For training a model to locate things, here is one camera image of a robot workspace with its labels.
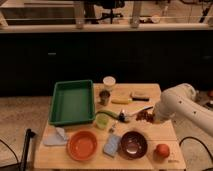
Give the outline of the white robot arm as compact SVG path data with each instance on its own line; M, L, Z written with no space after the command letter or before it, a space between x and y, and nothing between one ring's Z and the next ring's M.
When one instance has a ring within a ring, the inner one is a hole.
M163 123L173 114L180 114L213 137L213 111L197 104L195 99L196 90L187 83L162 91L153 109L154 122Z

